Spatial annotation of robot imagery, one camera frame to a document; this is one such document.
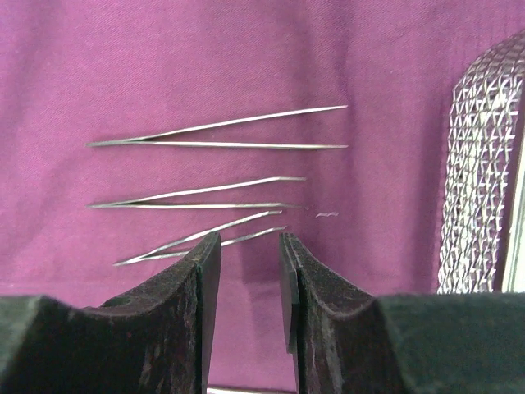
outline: black plastic part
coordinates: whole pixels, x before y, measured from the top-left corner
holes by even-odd
[[[211,234],[99,308],[0,297],[0,392],[205,393],[220,273]]]
[[[374,298],[283,234],[281,269],[290,268],[299,394],[525,392],[525,294]],[[290,307],[283,314],[290,320]]]

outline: metal mesh basket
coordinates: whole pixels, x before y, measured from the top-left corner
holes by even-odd
[[[439,293],[492,291],[525,74],[525,30],[480,56],[454,88]]]

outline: purple fabric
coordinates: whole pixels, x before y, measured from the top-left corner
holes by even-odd
[[[2,0],[0,291],[97,305],[170,263],[113,262],[249,213],[86,204],[274,175],[308,183],[202,199],[310,209],[224,237],[289,224],[367,291],[434,290],[451,88],[523,21],[523,0]],[[190,137],[342,151],[84,147],[342,103]],[[212,384],[294,387],[277,264],[276,235],[224,249]]]

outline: silver tweezers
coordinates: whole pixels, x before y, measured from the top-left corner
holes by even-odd
[[[285,203],[245,203],[245,204],[145,204],[157,199],[166,199],[170,197],[180,197],[182,195],[196,195],[201,193],[208,193],[211,191],[236,189],[246,186],[255,186],[265,183],[278,181],[306,181],[306,178],[297,176],[270,176],[268,178],[256,179],[252,181],[244,181],[238,183],[231,183],[228,185],[219,185],[204,187],[192,190],[180,190],[161,195],[152,195],[140,199],[128,199],[125,201],[117,201],[114,203],[105,204],[91,204],[88,208],[150,208],[150,209],[220,209],[220,208],[301,208],[294,204]]]
[[[188,133],[191,131],[207,130],[216,127],[237,125],[240,123],[248,123],[251,121],[261,121],[264,119],[272,119],[276,117],[289,117],[293,115],[302,115],[305,113],[331,111],[334,109],[346,108],[346,105],[338,105],[333,107],[321,108],[306,108],[296,111],[271,113],[267,115],[259,115],[256,117],[244,117],[242,119],[235,119],[232,121],[220,121],[218,123],[211,123],[208,125],[187,127],[184,129],[167,131],[154,135],[145,135],[135,138],[124,138],[121,140],[109,140],[88,143],[88,146],[108,146],[108,145],[123,145],[123,144],[148,144],[148,145],[169,145],[169,146],[185,146],[193,148],[251,148],[251,149],[298,149],[298,150],[317,150],[317,149],[341,149],[347,148],[348,145],[322,145],[322,144],[256,144],[245,142],[204,142],[204,141],[156,141],[156,138],[167,137],[170,135],[177,135]]]
[[[132,257],[131,259],[120,261],[118,263],[114,263],[113,265],[114,266],[130,265],[130,264],[140,263],[140,262],[146,261],[146,260],[169,259],[169,258],[173,258],[173,257],[184,256],[185,254],[188,254],[189,250],[182,250],[182,251],[176,251],[176,252],[165,253],[165,254],[159,254],[159,253],[163,252],[164,250],[173,248],[174,246],[178,246],[178,245],[184,244],[185,242],[194,241],[194,240],[197,240],[198,238],[202,238],[203,236],[206,236],[207,234],[209,234],[211,232],[225,230],[225,229],[233,227],[233,226],[239,226],[240,224],[244,224],[246,222],[251,222],[251,221],[253,221],[255,219],[264,218],[266,216],[271,216],[271,215],[280,215],[281,213],[282,213],[282,211],[266,211],[266,212],[262,212],[262,213],[256,213],[254,215],[250,215],[250,216],[247,216],[245,218],[234,220],[233,222],[228,222],[228,223],[225,223],[225,224],[221,224],[220,226],[216,226],[216,227],[204,230],[204,231],[196,232],[194,234],[191,234],[190,236],[185,236],[184,238],[180,238],[179,240],[169,242],[169,243],[167,243],[165,245],[162,245],[162,246],[159,246],[159,247],[157,247],[157,248],[155,248],[155,249],[153,249],[153,250],[151,250],[151,251],[149,251],[147,253],[141,254],[139,256]],[[221,245],[222,246],[233,245],[233,244],[236,244],[236,243],[241,242],[241,241],[251,240],[253,238],[257,238],[259,236],[265,236],[266,234],[270,234],[270,233],[273,233],[273,232],[276,232],[276,231],[282,231],[284,229],[286,229],[286,226],[268,228],[267,230],[258,231],[258,232],[252,233],[252,234],[248,234],[248,235],[245,235],[245,236],[240,236],[238,238],[234,238],[232,240],[223,241],[221,243]]]

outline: purple cloth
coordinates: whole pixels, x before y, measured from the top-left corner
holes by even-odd
[[[308,183],[201,200],[310,209],[225,238],[288,224],[367,291],[433,291],[451,88],[523,21],[523,0],[2,0],[0,291],[98,305],[171,263],[113,262],[249,213],[86,204],[275,175]],[[342,103],[189,138],[346,150],[84,147]],[[276,235],[224,249],[212,384],[294,387],[277,266]]]

